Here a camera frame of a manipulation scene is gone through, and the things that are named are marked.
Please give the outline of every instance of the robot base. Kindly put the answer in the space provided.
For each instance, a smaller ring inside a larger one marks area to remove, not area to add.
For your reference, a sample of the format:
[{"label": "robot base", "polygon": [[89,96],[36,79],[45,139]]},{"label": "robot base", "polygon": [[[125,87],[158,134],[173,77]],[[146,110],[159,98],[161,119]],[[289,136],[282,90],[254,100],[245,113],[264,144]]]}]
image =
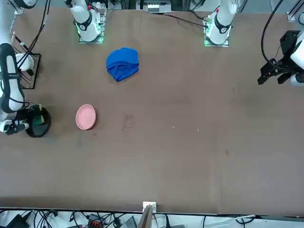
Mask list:
[{"label": "robot base", "polygon": [[212,25],[211,15],[208,15],[208,17],[203,20],[203,25],[208,26],[208,28],[204,28],[204,30],[203,30],[203,32],[204,32],[204,46],[206,46],[206,47],[209,47],[209,46],[229,47],[228,38],[226,39],[226,41],[223,44],[218,45],[218,44],[212,43],[211,40],[207,37],[207,33],[209,31],[209,28]]},{"label": "robot base", "polygon": [[106,20],[106,10],[104,11],[104,14],[97,12],[96,13],[96,30],[100,32],[100,34],[92,41],[85,41],[81,38],[79,33],[79,28],[76,26],[78,34],[79,34],[79,43],[80,44],[102,44],[104,42],[104,36],[105,36],[105,20]]}]

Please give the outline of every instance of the green object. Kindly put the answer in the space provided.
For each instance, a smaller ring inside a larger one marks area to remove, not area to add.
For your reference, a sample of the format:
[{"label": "green object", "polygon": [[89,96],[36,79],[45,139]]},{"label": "green object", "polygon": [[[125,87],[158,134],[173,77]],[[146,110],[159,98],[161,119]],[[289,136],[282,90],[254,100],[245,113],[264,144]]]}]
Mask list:
[{"label": "green object", "polygon": [[[31,106],[31,109],[34,111],[42,111],[42,106],[40,104],[35,104]],[[33,126],[38,126],[44,124],[45,120],[43,115],[37,115],[33,117]]]}]

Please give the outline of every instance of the black cable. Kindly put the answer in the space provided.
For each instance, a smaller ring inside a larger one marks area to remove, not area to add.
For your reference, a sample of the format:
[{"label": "black cable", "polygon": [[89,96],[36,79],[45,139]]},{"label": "black cable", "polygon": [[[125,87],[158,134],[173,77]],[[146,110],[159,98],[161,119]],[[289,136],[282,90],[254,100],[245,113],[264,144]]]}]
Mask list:
[{"label": "black cable", "polygon": [[[121,216],[123,216],[123,215],[125,215],[125,214],[126,214],[126,213],[124,213],[124,214],[122,214],[122,215],[116,217],[116,219],[119,219]],[[115,221],[115,219],[114,219],[112,222],[110,222],[105,228],[109,227],[114,221]]]},{"label": "black cable", "polygon": [[51,211],[49,211],[49,212],[47,212],[46,214],[44,214],[44,212],[42,212],[42,214],[45,216],[45,220],[44,220],[44,223],[43,223],[43,225],[45,224],[45,222],[47,223],[47,227],[48,228],[53,228],[52,226],[51,226],[51,224],[48,222],[48,217],[51,215]]},{"label": "black cable", "polygon": [[277,51],[276,51],[276,55],[275,55],[275,57],[274,57],[274,58],[276,58],[277,54],[279,53],[280,47],[281,47],[281,45],[280,45],[280,46],[279,46],[279,48],[277,49]]},{"label": "black cable", "polygon": [[85,216],[86,217],[86,219],[89,219],[90,218],[90,216],[89,215],[86,215],[85,213],[83,213],[82,211],[80,212],[81,214],[83,214],[83,216]]},{"label": "black cable", "polygon": [[74,222],[75,222],[75,224],[76,224],[76,227],[81,228],[81,227],[77,224],[77,222],[76,222],[75,212],[74,212],[74,211],[72,212],[72,215],[73,215],[73,220],[74,220]]},{"label": "black cable", "polygon": [[40,33],[42,32],[42,29],[44,28],[44,25],[45,25],[44,18],[45,18],[45,16],[48,16],[50,4],[51,4],[51,0],[46,0],[46,4],[45,4],[45,7],[44,7],[44,11],[43,11],[43,17],[42,17],[42,21],[41,21],[40,28],[39,28],[39,32],[35,36],[35,38],[33,39],[32,43],[30,44],[30,46],[29,46],[28,50],[26,51],[26,53],[17,62],[17,64],[19,64],[21,62],[21,64],[19,65],[19,67],[22,66],[22,64],[25,62],[25,60],[29,56],[29,54],[32,52],[32,50],[33,50],[33,48],[34,48],[34,46],[35,46],[35,44],[36,44],[36,42],[38,40],[38,37],[39,37]]},{"label": "black cable", "polygon": [[218,7],[215,8],[215,10],[213,12],[215,12],[218,8],[220,7],[220,5]]},{"label": "black cable", "polygon": [[27,211],[29,211],[29,210],[24,211],[24,212],[21,214],[21,216],[23,216]]},{"label": "black cable", "polygon": [[205,3],[205,1],[206,0],[200,0],[199,2],[198,2],[198,4],[196,4],[196,6],[192,9],[192,10],[195,10],[199,5],[203,5],[204,3]]},{"label": "black cable", "polygon": [[203,220],[203,227],[202,227],[202,228],[205,228],[205,221],[206,221],[206,216],[204,217],[204,220]]},{"label": "black cable", "polygon": [[15,10],[18,11],[17,8],[15,7],[15,5],[10,0],[9,0],[9,2],[15,8]]},{"label": "black cable", "polygon": [[44,211],[40,211],[38,210],[38,213],[40,214],[41,216],[41,219],[37,225],[37,227],[39,227],[39,224],[40,224],[40,228],[42,227],[45,227],[45,223],[47,223],[47,227],[48,228],[52,228],[52,226],[49,224],[48,222],[48,217],[50,216],[50,214],[52,213],[50,210],[45,214]]},{"label": "black cable", "polygon": [[197,13],[194,12],[192,9],[189,9],[189,10],[187,10],[187,11],[193,13],[198,19],[201,19],[201,20],[204,20],[204,19],[205,19],[205,17],[200,17],[199,15],[197,15]]},{"label": "black cable", "polygon": [[34,228],[36,228],[36,216],[38,214],[38,211],[36,212],[35,216],[34,216]]},{"label": "black cable", "polygon": [[300,14],[299,14],[299,17],[298,17],[298,22],[299,22],[300,25],[304,25],[304,23],[300,22],[300,16],[301,16],[303,13],[304,13],[304,12],[300,13]]},{"label": "black cable", "polygon": [[171,228],[170,222],[169,222],[169,217],[167,214],[165,214],[166,216],[166,228]]},{"label": "black cable", "polygon": [[262,51],[262,55],[264,57],[264,59],[267,61],[267,63],[269,63],[271,66],[273,66],[274,68],[277,68],[277,69],[281,69],[281,70],[287,70],[288,68],[286,67],[280,67],[280,66],[277,66],[275,64],[273,64],[268,58],[267,56],[265,55],[265,52],[264,52],[264,36],[265,36],[265,32],[266,32],[266,29],[272,19],[272,17],[274,16],[275,12],[277,11],[277,9],[279,8],[279,6],[282,4],[283,0],[280,0],[278,2],[278,4],[276,5],[275,9],[272,11],[268,21],[266,22],[265,24],[265,27],[263,29],[263,33],[262,33],[262,38],[261,38],[261,51]]},{"label": "black cable", "polygon": [[255,218],[251,218],[250,220],[248,220],[248,221],[246,221],[246,222],[244,221],[244,219],[242,219],[242,222],[239,222],[239,221],[236,219],[237,223],[240,224],[240,225],[243,225],[244,227],[245,227],[246,224],[252,222],[253,220],[255,220]]},{"label": "black cable", "polygon": [[189,20],[185,20],[183,18],[179,18],[179,17],[173,16],[173,15],[169,15],[169,14],[163,14],[163,15],[167,16],[167,17],[172,17],[172,18],[175,18],[175,19],[178,19],[178,20],[182,20],[182,21],[185,21],[185,22],[193,24],[193,25],[197,25],[197,26],[200,26],[200,27],[208,28],[208,26],[206,26],[206,25],[201,25],[201,24],[198,24],[198,23],[195,23],[195,22],[192,22],[192,21],[189,21]]}]

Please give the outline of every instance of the white cable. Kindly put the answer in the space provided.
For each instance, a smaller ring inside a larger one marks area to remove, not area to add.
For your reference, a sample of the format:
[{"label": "white cable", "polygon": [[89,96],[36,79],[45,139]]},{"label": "white cable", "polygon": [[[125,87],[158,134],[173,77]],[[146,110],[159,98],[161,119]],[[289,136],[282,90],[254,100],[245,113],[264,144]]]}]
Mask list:
[{"label": "white cable", "polygon": [[[255,218],[255,217],[256,217],[255,215],[245,215],[245,216],[240,216],[240,217],[236,217],[236,218],[230,218],[223,222],[216,222],[216,223],[205,225],[204,228],[211,228],[211,227],[217,227],[217,226],[221,226],[221,225],[227,225],[230,222],[237,220],[237,219],[250,219],[250,218]],[[204,218],[200,221],[201,227],[203,227],[203,220],[204,220]]]}]

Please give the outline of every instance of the cable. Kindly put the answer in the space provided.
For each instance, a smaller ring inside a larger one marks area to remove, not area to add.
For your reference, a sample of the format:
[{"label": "cable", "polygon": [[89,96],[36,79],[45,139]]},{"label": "cable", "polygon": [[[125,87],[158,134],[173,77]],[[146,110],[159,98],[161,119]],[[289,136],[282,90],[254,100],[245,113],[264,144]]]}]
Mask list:
[{"label": "cable", "polygon": [[274,58],[276,58],[277,54],[279,53],[280,47],[281,47],[281,45],[280,45],[280,46],[279,46],[279,48],[277,49],[277,51],[276,51],[276,55],[275,55],[275,57],[274,57]]},{"label": "cable", "polygon": [[201,19],[201,20],[204,20],[204,19],[205,19],[205,17],[200,17],[199,15],[197,15],[197,13],[194,12],[192,9],[189,9],[189,10],[187,10],[187,11],[193,13],[198,19]]},{"label": "cable", "polygon": [[10,0],[9,0],[9,2],[15,8],[15,10],[18,11],[17,8],[15,7],[15,5]]},{"label": "cable", "polygon": [[198,4],[196,4],[196,6],[192,9],[192,10],[195,10],[199,5],[203,5],[204,3],[205,3],[205,1],[206,0],[200,0],[199,2],[198,2]]},{"label": "cable", "polygon": [[245,225],[252,222],[253,220],[255,220],[255,218],[251,218],[250,220],[245,222],[244,219],[242,218],[242,222],[239,222],[237,219],[236,219],[236,222],[240,225],[243,225],[243,228],[245,228]]},{"label": "cable", "polygon": [[89,215],[85,215],[82,211],[80,212],[81,214],[83,214],[83,216],[85,216],[86,217],[86,219],[89,219],[90,218],[90,216]]},{"label": "cable", "polygon": [[240,217],[236,217],[236,218],[230,218],[230,219],[227,219],[223,222],[216,222],[216,223],[212,223],[212,224],[208,224],[206,226],[206,228],[211,228],[211,227],[217,227],[217,226],[222,226],[222,225],[227,225],[229,224],[230,222],[234,221],[234,220],[237,220],[237,219],[247,219],[247,218],[255,218],[256,216],[255,215],[245,215],[245,216],[240,216]]},{"label": "cable", "polygon": [[190,23],[190,24],[193,24],[193,25],[197,25],[197,26],[200,26],[200,27],[204,27],[204,28],[207,28],[208,26],[206,25],[201,25],[201,24],[198,24],[198,23],[195,23],[195,22],[192,22],[192,21],[189,21],[189,20],[185,20],[183,18],[179,18],[179,17],[176,17],[176,16],[173,16],[173,15],[169,15],[169,14],[163,14],[164,16],[167,16],[167,17],[172,17],[172,18],[175,18],[175,19],[178,19],[178,20],[183,20],[187,23]]},{"label": "cable", "polygon": [[51,224],[48,222],[48,217],[50,216],[50,214],[51,214],[52,212],[51,211],[48,211],[46,214],[42,211],[42,214],[43,214],[43,218],[44,218],[44,223],[43,223],[43,226],[45,227],[45,223],[47,223],[47,227],[48,228],[53,228],[52,226],[51,226]]},{"label": "cable", "polygon": [[214,10],[213,12],[217,11],[217,9],[218,9],[219,7],[220,7],[220,5],[219,5],[218,7],[216,7],[215,10]]},{"label": "cable", "polygon": [[169,222],[168,215],[165,214],[165,216],[166,216],[166,228],[171,228],[171,225],[170,225],[170,222]]},{"label": "cable", "polygon": [[262,55],[264,57],[264,59],[267,61],[267,63],[269,63],[271,66],[273,66],[274,68],[277,68],[277,69],[281,69],[281,70],[286,70],[288,68],[286,67],[280,67],[280,66],[277,66],[275,64],[273,64],[268,58],[267,56],[265,55],[265,52],[264,52],[264,36],[265,36],[265,32],[266,32],[266,29],[272,19],[272,17],[274,16],[275,12],[277,11],[277,9],[279,8],[279,6],[282,4],[283,0],[280,0],[278,2],[278,4],[276,5],[275,9],[272,11],[270,17],[268,18],[268,21],[266,22],[265,24],[265,27],[263,29],[263,33],[262,33],[262,38],[261,38],[261,51],[262,51]]},{"label": "cable", "polygon": [[[125,215],[125,214],[126,214],[126,213],[124,213],[124,214],[122,214],[122,215],[116,217],[116,219],[119,219],[121,216],[123,216],[123,215]],[[114,219],[112,222],[110,222],[109,225],[107,225],[105,228],[109,227],[114,221],[115,221],[115,219]]]},{"label": "cable", "polygon": [[158,227],[157,218],[156,218],[155,214],[153,214],[153,216],[154,216],[154,219],[155,219],[155,222],[156,222],[156,226],[157,226],[157,228],[159,228],[159,227]]},{"label": "cable", "polygon": [[72,220],[74,220],[74,222],[75,222],[75,224],[76,224],[76,227],[77,227],[77,228],[81,228],[81,227],[77,224],[77,222],[76,222],[75,212],[74,212],[74,211],[72,212],[72,215],[73,215],[73,219],[72,219]]},{"label": "cable", "polygon": [[29,56],[29,54],[32,52],[32,50],[33,50],[33,48],[34,48],[34,46],[35,46],[35,44],[36,44],[36,42],[38,40],[38,37],[39,37],[40,33],[42,32],[42,30],[43,30],[43,28],[45,26],[45,23],[46,23],[46,21],[48,19],[48,13],[49,13],[50,4],[51,4],[51,0],[46,0],[46,4],[45,4],[45,7],[44,7],[44,12],[43,12],[43,17],[42,17],[42,21],[41,21],[41,24],[40,24],[40,28],[39,28],[38,34],[35,36],[34,40],[30,44],[30,46],[29,46],[28,50],[26,51],[26,53],[17,62],[17,64],[19,64],[21,62],[21,64],[18,66],[18,68],[20,66],[22,66],[22,64],[25,62],[25,60]]}]

